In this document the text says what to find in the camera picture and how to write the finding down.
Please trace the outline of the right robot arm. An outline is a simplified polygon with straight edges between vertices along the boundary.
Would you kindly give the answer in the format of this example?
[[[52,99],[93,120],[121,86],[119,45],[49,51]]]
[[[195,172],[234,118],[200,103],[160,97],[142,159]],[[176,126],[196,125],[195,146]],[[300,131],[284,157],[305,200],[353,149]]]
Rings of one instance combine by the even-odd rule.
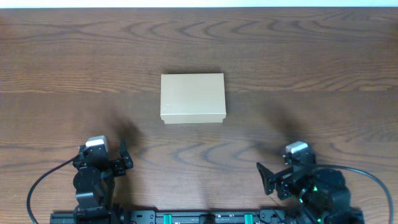
[[[363,212],[351,206],[342,172],[319,168],[315,154],[304,142],[287,146],[283,158],[290,167],[278,173],[256,164],[266,195],[277,192],[280,200],[299,200],[299,207],[277,215],[279,223],[364,223]]]

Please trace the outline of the cardboard box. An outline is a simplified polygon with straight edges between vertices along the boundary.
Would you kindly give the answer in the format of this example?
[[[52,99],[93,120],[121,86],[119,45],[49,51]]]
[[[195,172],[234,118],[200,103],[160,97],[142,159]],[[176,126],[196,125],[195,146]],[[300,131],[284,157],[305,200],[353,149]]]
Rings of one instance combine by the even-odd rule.
[[[222,123],[226,118],[224,75],[162,74],[160,117],[165,124]]]

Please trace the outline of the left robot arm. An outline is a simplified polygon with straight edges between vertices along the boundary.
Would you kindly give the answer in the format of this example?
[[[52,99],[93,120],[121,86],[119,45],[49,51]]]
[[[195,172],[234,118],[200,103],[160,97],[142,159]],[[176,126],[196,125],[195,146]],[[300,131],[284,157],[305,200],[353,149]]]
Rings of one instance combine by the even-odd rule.
[[[109,159],[108,142],[104,136],[89,138],[79,147],[73,160],[77,173],[73,178],[78,206],[73,211],[73,223],[121,224],[130,222],[128,211],[113,203],[116,177],[126,175],[133,161],[122,140],[120,157]]]

